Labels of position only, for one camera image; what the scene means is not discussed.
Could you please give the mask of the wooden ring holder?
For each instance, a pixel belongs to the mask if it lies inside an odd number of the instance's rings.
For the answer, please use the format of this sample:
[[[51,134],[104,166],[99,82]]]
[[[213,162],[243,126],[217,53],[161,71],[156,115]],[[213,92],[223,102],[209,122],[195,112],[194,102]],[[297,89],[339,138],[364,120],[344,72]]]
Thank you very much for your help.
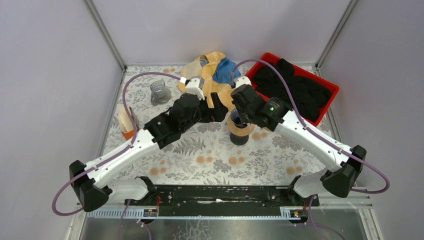
[[[247,125],[246,127],[244,127],[244,128],[237,127],[237,126],[234,124],[234,122],[233,122],[233,120],[231,119],[231,117],[230,117],[230,116],[227,118],[227,126],[228,126],[229,131],[230,131],[232,134],[234,134],[234,135],[236,135],[236,136],[239,136],[239,137],[248,136],[248,135],[250,135],[250,134],[254,131],[254,129],[255,129],[255,125],[254,125],[254,124],[248,124],[248,125]]]

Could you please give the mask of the dark glass carafe red rim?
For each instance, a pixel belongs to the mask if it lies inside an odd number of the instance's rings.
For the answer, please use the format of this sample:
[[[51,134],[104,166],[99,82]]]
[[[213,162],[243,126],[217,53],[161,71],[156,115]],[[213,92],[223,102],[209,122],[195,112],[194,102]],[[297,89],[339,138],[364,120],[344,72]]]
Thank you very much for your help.
[[[243,146],[243,145],[245,145],[247,142],[248,142],[248,140],[249,140],[249,136],[248,135],[245,135],[245,136],[238,136],[238,135],[236,135],[236,134],[234,134],[234,133],[230,133],[230,135],[229,135],[229,138],[230,138],[230,141],[234,144],[234,145],[236,145],[236,146]]]

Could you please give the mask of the white paper coffee filter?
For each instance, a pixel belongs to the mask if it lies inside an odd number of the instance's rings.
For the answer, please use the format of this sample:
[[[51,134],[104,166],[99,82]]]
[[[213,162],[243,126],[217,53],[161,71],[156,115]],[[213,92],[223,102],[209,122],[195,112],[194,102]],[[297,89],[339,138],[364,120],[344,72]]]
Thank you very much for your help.
[[[120,131],[125,134],[134,130],[132,122],[131,122],[131,120],[133,119],[132,110],[130,107],[128,108],[128,110],[129,110],[129,115],[127,114],[125,108],[121,106],[118,109],[118,113],[117,113],[117,119],[118,119]]]

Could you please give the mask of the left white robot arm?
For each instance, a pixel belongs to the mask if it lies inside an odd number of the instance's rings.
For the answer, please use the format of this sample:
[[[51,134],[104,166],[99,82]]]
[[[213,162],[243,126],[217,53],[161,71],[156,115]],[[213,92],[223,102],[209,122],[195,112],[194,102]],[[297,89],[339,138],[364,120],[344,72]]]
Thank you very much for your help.
[[[71,187],[84,212],[99,209],[111,200],[138,200],[148,206],[155,192],[143,180],[116,181],[113,178],[142,157],[154,154],[178,141],[197,123],[222,122],[229,109],[216,92],[211,93],[213,107],[197,95],[184,93],[165,112],[152,118],[132,139],[95,160],[69,165]]]

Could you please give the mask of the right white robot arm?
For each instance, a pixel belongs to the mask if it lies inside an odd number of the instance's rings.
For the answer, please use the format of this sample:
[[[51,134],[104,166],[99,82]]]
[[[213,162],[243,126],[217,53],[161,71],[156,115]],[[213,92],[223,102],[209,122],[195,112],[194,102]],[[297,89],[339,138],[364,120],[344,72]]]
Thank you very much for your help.
[[[265,101],[249,84],[242,84],[231,93],[233,104],[243,123],[285,136],[314,155],[325,168],[310,175],[296,177],[289,185],[287,201],[293,206],[301,205],[308,197],[330,193],[346,198],[359,173],[366,150],[357,145],[350,147],[329,137],[313,125],[301,122],[293,109],[284,106],[282,100],[273,97]]]

